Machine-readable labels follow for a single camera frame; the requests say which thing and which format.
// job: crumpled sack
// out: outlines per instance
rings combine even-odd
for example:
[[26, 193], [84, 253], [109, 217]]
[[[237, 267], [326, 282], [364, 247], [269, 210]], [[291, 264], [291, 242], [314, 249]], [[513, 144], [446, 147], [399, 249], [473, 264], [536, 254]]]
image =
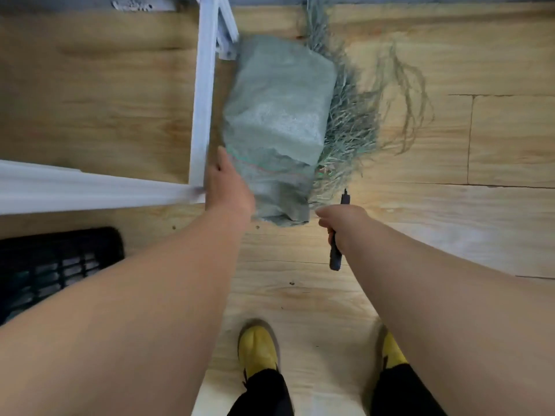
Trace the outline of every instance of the crumpled sack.
[[279, 226], [309, 221], [336, 70], [294, 41], [251, 36], [224, 107], [223, 139], [256, 198], [256, 216]]

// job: black handle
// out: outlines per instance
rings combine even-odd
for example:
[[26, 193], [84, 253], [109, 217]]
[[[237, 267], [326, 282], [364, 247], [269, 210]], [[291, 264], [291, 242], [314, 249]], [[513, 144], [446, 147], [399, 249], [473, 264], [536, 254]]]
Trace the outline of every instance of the black handle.
[[[347, 190], [341, 196], [341, 204], [350, 204], [351, 203], [351, 196], [347, 193]], [[343, 254], [337, 248], [335, 243], [335, 231], [332, 231], [331, 234], [331, 251], [330, 251], [330, 269], [339, 271], [341, 268], [341, 259], [343, 258]]]

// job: white metal frame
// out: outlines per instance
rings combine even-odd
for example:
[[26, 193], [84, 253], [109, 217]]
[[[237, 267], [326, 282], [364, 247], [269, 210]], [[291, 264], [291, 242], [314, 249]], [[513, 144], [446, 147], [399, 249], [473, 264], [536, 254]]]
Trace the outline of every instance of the white metal frame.
[[228, 0], [197, 1], [200, 19], [189, 183], [87, 174], [77, 169], [0, 160], [0, 215], [204, 202], [214, 51], [221, 59], [235, 59], [239, 32]]

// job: person's left hand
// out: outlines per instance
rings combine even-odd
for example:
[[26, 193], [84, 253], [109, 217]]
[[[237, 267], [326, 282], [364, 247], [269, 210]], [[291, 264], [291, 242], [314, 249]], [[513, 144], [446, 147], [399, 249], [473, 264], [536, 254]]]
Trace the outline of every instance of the person's left hand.
[[233, 167], [225, 148], [218, 147], [218, 162], [208, 168], [206, 210], [222, 207], [250, 219], [256, 209], [254, 195]]

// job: bare skin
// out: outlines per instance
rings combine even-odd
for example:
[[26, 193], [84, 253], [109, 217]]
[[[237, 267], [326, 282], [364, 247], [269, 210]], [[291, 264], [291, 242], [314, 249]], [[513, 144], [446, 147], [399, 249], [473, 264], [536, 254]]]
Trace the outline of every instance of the bare skin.
[[[220, 150], [203, 216], [0, 328], [2, 414], [190, 414], [253, 212]], [[555, 414], [555, 288], [435, 250], [360, 207], [317, 214], [449, 416]]]

